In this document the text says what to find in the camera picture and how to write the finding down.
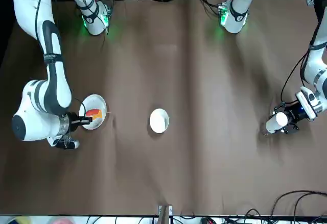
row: white robot link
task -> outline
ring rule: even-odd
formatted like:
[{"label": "white robot link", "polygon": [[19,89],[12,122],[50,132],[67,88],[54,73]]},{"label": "white robot link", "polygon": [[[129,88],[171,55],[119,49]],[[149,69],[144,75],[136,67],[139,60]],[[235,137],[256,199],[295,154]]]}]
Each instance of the white robot link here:
[{"label": "white robot link", "polygon": [[[110,9],[96,0],[74,0],[90,34],[98,35],[109,26]],[[29,81],[22,92],[12,128],[23,141],[47,139],[51,146],[74,149],[79,146],[70,133],[92,118],[68,112],[72,94],[66,80],[58,28],[54,24],[51,0],[14,0],[20,27],[35,38],[44,56],[47,80]]]},{"label": "white robot link", "polygon": [[[252,0],[227,0],[220,4],[220,23],[230,33],[238,33],[245,24]],[[297,123],[302,119],[313,121],[318,113],[327,109],[327,65],[322,54],[327,45],[327,0],[314,0],[318,16],[318,25],[310,41],[309,48],[298,61],[301,63],[300,76],[303,82],[301,91],[296,93],[296,100],[276,106],[265,123],[264,134],[295,132]],[[304,86],[304,81],[315,88],[315,92]]]}]

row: white plate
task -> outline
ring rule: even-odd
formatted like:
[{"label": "white plate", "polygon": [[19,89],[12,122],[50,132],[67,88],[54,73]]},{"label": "white plate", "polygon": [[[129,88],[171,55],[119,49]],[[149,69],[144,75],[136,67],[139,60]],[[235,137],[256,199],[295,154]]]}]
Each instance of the white plate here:
[{"label": "white plate", "polygon": [[[91,109],[101,109],[102,112],[102,118],[96,118],[93,120],[89,125],[83,125],[84,128],[87,130],[94,130],[98,128],[106,118],[107,114],[107,105],[102,96],[97,95],[97,94],[92,94],[89,95],[87,98],[84,99],[83,104],[86,108],[86,111],[91,110]],[[79,116],[84,116],[84,107],[81,104],[80,106],[80,111],[79,111]]]}]

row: black cable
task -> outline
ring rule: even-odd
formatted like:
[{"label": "black cable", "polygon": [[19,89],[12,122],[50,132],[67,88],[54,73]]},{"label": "black cable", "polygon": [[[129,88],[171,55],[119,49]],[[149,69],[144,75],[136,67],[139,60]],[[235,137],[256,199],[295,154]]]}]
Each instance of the black cable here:
[{"label": "black cable", "polygon": [[240,220],[241,218],[237,220],[232,220],[229,217],[224,218],[224,222],[222,224],[238,224],[237,221]]},{"label": "black cable", "polygon": [[[313,32],[313,35],[312,35],[312,38],[311,38],[311,41],[310,41],[310,46],[313,46],[314,45],[314,42],[317,38],[317,34],[318,34],[318,31],[319,31],[319,28],[320,28],[320,25],[321,25],[321,20],[318,22],[317,24],[317,27],[315,28],[315,31]],[[305,86],[304,82],[303,82],[303,78],[304,78],[304,70],[303,70],[303,67],[306,67],[307,66],[307,62],[308,62],[308,59],[309,59],[309,53],[310,53],[310,48],[307,50],[307,56],[305,58],[305,60],[302,61],[301,63],[301,69],[300,69],[300,77],[301,77],[301,81],[302,81],[302,84],[303,86]]]},{"label": "black cable", "polygon": [[208,0],[202,0],[202,1],[203,1],[205,4],[207,4],[208,6],[210,6],[210,7],[218,8],[217,5],[214,5],[214,4],[209,3]]},{"label": "black cable", "polygon": [[[282,91],[281,91],[281,102],[282,102],[282,103],[284,102],[284,101],[283,101],[283,92],[284,92],[284,89],[285,89],[285,87],[286,87],[286,84],[287,84],[288,80],[290,79],[290,77],[292,76],[293,72],[295,71],[296,67],[297,67],[297,66],[300,64],[300,62],[301,62],[301,61],[306,57],[307,53],[308,53],[308,52],[306,52],[306,53],[301,57],[301,59],[300,59],[300,60],[295,64],[295,66],[293,67],[292,71],[291,71],[290,74],[288,75],[288,77],[287,77],[287,79],[286,79],[286,81],[285,81],[285,83],[284,83],[284,86],[283,86],[283,88],[282,88]],[[285,102],[285,104],[292,104],[292,103],[294,103],[294,102],[296,102],[296,101]]]},{"label": "black cable", "polygon": [[294,206],[294,224],[295,224],[295,221],[296,221],[296,208],[297,208],[297,205],[298,205],[298,203],[300,202],[300,200],[302,198],[304,198],[305,196],[308,196],[308,195],[320,195],[320,196],[327,197],[327,195],[321,194],[321,193],[318,193],[318,192],[317,193],[306,193],[306,194],[302,195],[301,197],[299,197],[298,200],[295,203],[295,206]]},{"label": "black cable", "polygon": [[327,218],[327,215],[321,215],[321,216],[318,216],[318,217],[315,218],[312,222],[315,223],[318,219],[321,219],[321,218],[324,218],[324,217]]},{"label": "black cable", "polygon": [[35,27],[36,40],[39,43],[39,45],[40,45],[40,47],[41,47],[41,49],[43,51],[43,48],[42,48],[42,45],[41,45],[41,42],[40,42],[40,39],[39,39],[39,35],[37,34],[37,17],[39,15],[40,4],[41,4],[41,0],[39,0],[39,2],[37,3],[36,13],[35,13],[35,22],[34,22],[35,25],[34,25],[34,27]]},{"label": "black cable", "polygon": [[180,218],[182,218],[184,220],[192,220],[192,219],[196,218],[196,216],[192,216],[192,217],[180,216]]},{"label": "black cable", "polygon": [[80,102],[80,104],[83,106],[83,108],[84,108],[84,116],[83,116],[82,119],[85,119],[85,117],[86,117],[86,108],[85,108],[85,105],[83,104],[83,102],[81,100],[77,99],[76,97],[74,97],[74,99],[77,100],[78,102]]},{"label": "black cable", "polygon": [[179,222],[180,224],[184,224],[184,223],[182,223],[180,220],[178,220],[178,219],[176,219],[176,218],[173,218],[173,220]]},{"label": "black cable", "polygon": [[273,207],[271,209],[271,213],[270,213],[271,217],[274,215],[274,211],[275,211],[275,208],[276,208],[276,205],[277,205],[278,201],[281,200],[281,198],[283,198],[283,197],[285,197],[287,195],[293,194],[293,193],[315,193],[315,194],[320,194],[320,195],[323,195],[323,196],[327,197],[327,193],[325,193],[325,192],[310,191],[310,190],[296,190],[296,191],[291,191],[291,192],[284,193],[284,194],[282,194],[281,196],[279,196],[276,199],[276,201],[275,201],[275,203],[274,203],[274,205],[273,205]]},{"label": "black cable", "polygon": [[138,222],[138,224],[140,224],[141,223],[141,220],[143,220],[143,218],[144,218],[144,216],[139,220],[139,222]]},{"label": "black cable", "polygon": [[[206,12],[207,16],[209,16],[208,9],[207,9],[207,7],[205,6],[204,1],[200,0],[200,2],[202,3],[202,6],[203,6],[204,11]],[[209,6],[209,9],[212,11],[214,17],[218,17],[218,13],[215,12],[215,11],[214,11],[210,6]]]},{"label": "black cable", "polygon": [[246,214],[245,214],[245,216],[244,216],[244,224],[245,224],[245,221],[246,221],[246,217],[249,215],[249,213],[250,213],[251,211],[254,211],[254,212],[256,212],[256,213],[258,214],[258,216],[260,217],[261,224],[263,224],[263,223],[262,223],[261,214],[260,214],[259,211],[256,210],[255,208],[251,208],[251,209],[249,209],[249,210],[246,212]]},{"label": "black cable", "polygon": [[92,224],[95,224],[102,216],[99,216]]}]

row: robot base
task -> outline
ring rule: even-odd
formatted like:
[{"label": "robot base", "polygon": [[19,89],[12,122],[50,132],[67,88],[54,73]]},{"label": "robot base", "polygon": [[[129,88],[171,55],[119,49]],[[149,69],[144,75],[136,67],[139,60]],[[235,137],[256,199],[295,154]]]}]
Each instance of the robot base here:
[{"label": "robot base", "polygon": [[89,18],[82,17],[84,26],[91,35],[100,35],[104,30],[108,31],[109,20],[111,15],[111,9],[101,1],[96,1],[99,6],[99,13],[94,19],[93,23],[90,23]]},{"label": "robot base", "polygon": [[248,13],[241,21],[236,21],[230,12],[232,0],[227,0],[218,5],[218,14],[220,16],[220,25],[232,34],[237,34],[246,23]]}]

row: cable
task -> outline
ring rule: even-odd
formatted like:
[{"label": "cable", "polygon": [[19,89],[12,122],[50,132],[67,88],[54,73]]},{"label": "cable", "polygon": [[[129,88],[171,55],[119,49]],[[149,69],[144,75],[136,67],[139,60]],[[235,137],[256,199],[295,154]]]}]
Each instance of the cable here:
[{"label": "cable", "polygon": [[215,12],[211,7],[209,7],[209,8],[210,8],[210,10],[212,11],[212,13],[211,13],[211,12],[208,12],[208,9],[207,9],[207,7],[205,6],[204,2],[203,2],[202,0],[200,0],[200,2],[201,2],[202,6],[203,6],[203,8],[204,8],[205,13],[207,14],[207,16],[208,16],[209,18],[211,18],[211,17],[210,17],[210,14],[211,14],[212,16],[214,16],[214,17],[218,17],[218,13],[217,13],[217,12]]},{"label": "cable", "polygon": [[[56,3],[56,8],[57,8],[57,14],[59,14],[59,13],[58,13],[58,12],[59,12],[58,1],[55,0],[55,3]],[[57,28],[58,28],[58,30],[59,30],[59,17],[58,17],[58,16],[57,16]]]},{"label": "cable", "polygon": [[321,219],[321,218],[324,218],[324,217],[327,217],[327,215],[321,215],[321,216],[315,218],[312,222],[315,223],[318,219]]},{"label": "cable", "polygon": [[255,208],[251,208],[251,209],[249,209],[249,210],[246,212],[246,214],[245,214],[245,218],[244,218],[244,224],[245,224],[245,221],[246,221],[246,217],[248,216],[248,214],[249,214],[251,211],[254,211],[254,212],[256,212],[256,213],[258,214],[258,216],[260,217],[261,224],[263,224],[263,223],[262,223],[261,214],[260,214],[259,211],[256,210]]},{"label": "cable", "polygon": [[279,196],[276,199],[276,201],[275,201],[275,203],[274,203],[274,205],[273,205],[273,207],[271,209],[271,213],[270,213],[271,217],[274,215],[274,211],[275,211],[275,208],[276,208],[276,205],[277,205],[278,201],[281,200],[281,198],[283,198],[283,197],[285,197],[287,195],[293,194],[293,193],[315,193],[315,194],[320,194],[320,195],[323,195],[323,196],[327,197],[327,193],[325,193],[325,192],[309,191],[309,190],[296,190],[296,191],[291,191],[291,192],[284,193],[284,194],[282,194],[281,196]]},{"label": "cable", "polygon": [[296,221],[296,208],[297,208],[297,205],[298,205],[298,203],[300,202],[300,200],[302,198],[304,198],[305,196],[308,196],[308,195],[320,195],[320,196],[327,197],[327,195],[321,194],[319,192],[317,192],[317,193],[306,193],[306,194],[302,195],[301,197],[299,197],[298,200],[295,203],[295,206],[294,206],[294,224],[295,224],[295,221]]},{"label": "cable", "polygon": [[144,218],[144,216],[139,220],[139,222],[138,222],[138,224],[140,224],[141,223],[141,220],[143,220],[143,218]]},{"label": "cable", "polygon": [[[92,14],[94,14],[94,12],[91,10],[91,8],[88,8],[88,10],[92,13]],[[107,30],[107,26],[106,26],[106,24],[101,20],[101,18],[97,15],[97,18],[100,20],[100,22],[102,22],[102,24],[104,25],[104,29],[106,30],[106,33],[108,34],[108,30]]]},{"label": "cable", "polygon": [[[295,66],[293,67],[292,71],[291,71],[290,74],[288,75],[288,77],[287,77],[287,79],[286,79],[286,81],[285,81],[285,83],[284,83],[284,86],[283,86],[283,88],[282,88],[282,91],[281,91],[281,102],[282,102],[282,103],[284,102],[284,101],[283,101],[283,92],[284,92],[284,89],[285,89],[285,87],[286,87],[286,84],[287,84],[288,80],[290,79],[290,77],[292,76],[293,72],[295,71],[296,67],[297,67],[297,66],[300,64],[300,62],[301,62],[301,61],[306,57],[307,53],[308,53],[308,52],[306,52],[306,53],[301,57],[301,59],[300,59],[300,60],[295,64]],[[296,102],[296,101],[285,102],[285,104],[293,104],[294,102]]]},{"label": "cable", "polygon": [[[312,35],[312,38],[311,38],[311,41],[310,41],[310,47],[314,46],[314,42],[315,42],[315,40],[317,38],[317,34],[318,34],[318,31],[319,31],[320,25],[321,25],[321,20],[318,22],[317,27],[315,28],[315,31],[313,32],[313,35]],[[308,50],[306,52],[307,55],[306,55],[305,60],[303,60],[302,63],[301,63],[300,77],[301,77],[301,81],[302,81],[303,86],[305,86],[305,84],[303,82],[303,78],[304,78],[304,75],[305,75],[303,67],[307,66],[307,62],[308,62],[308,59],[309,59],[309,53],[310,53],[310,48],[308,48]]]},{"label": "cable", "polygon": [[86,117],[86,108],[85,108],[85,105],[83,104],[83,102],[81,101],[81,100],[79,100],[79,99],[77,99],[76,97],[74,97],[74,99],[75,100],[77,100],[78,102],[80,102],[80,104],[83,106],[83,108],[84,108],[84,116],[83,116],[83,118],[82,118],[82,120],[83,119],[85,119],[85,117]]},{"label": "cable", "polygon": [[92,224],[95,224],[102,216],[99,216]]},{"label": "cable", "polygon": [[178,220],[178,219],[176,219],[176,218],[173,218],[173,220],[179,222],[180,224],[184,224],[184,223],[182,223],[180,220]]},{"label": "cable", "polygon": [[37,17],[39,15],[39,9],[40,9],[40,4],[41,4],[41,0],[39,0],[39,2],[37,3],[37,7],[36,7],[36,13],[35,13],[35,22],[34,22],[34,27],[35,27],[35,35],[36,35],[36,40],[37,42],[39,43],[42,51],[43,51],[43,48],[42,48],[42,45],[41,45],[41,42],[40,42],[40,39],[39,39],[39,35],[37,34]]},{"label": "cable", "polygon": [[214,4],[209,3],[208,0],[202,0],[202,1],[203,1],[205,4],[207,4],[208,6],[210,6],[210,7],[218,8],[217,5],[214,5]]},{"label": "cable", "polygon": [[196,216],[192,216],[192,217],[180,216],[180,218],[182,218],[184,220],[192,220],[192,219],[196,218]]}]

